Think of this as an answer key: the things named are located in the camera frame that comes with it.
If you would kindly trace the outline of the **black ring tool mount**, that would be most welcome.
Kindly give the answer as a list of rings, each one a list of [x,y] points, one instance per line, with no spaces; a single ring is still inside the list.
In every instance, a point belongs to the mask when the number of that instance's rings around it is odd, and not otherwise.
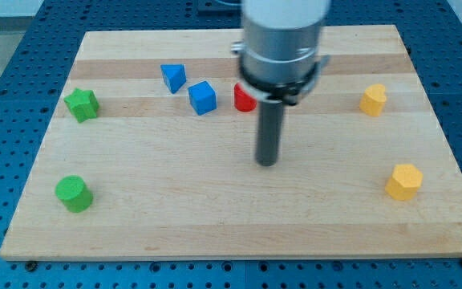
[[[314,90],[322,70],[329,61],[329,55],[322,56],[300,80],[291,83],[268,83],[248,73],[242,57],[239,57],[239,83],[243,90],[257,101],[295,106]]]

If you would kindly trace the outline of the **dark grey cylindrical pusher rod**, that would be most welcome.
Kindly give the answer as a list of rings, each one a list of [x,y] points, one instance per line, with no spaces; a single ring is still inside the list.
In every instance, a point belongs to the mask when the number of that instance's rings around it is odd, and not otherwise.
[[[261,166],[275,165],[278,160],[283,117],[283,103],[259,104],[255,159]]]

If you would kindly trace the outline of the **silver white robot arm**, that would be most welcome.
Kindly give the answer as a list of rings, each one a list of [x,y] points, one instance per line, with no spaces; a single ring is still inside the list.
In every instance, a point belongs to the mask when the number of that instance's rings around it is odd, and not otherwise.
[[[258,105],[255,160],[278,161],[286,106],[314,90],[329,58],[317,58],[331,0],[249,0],[241,3],[243,39],[232,45],[239,83]]]

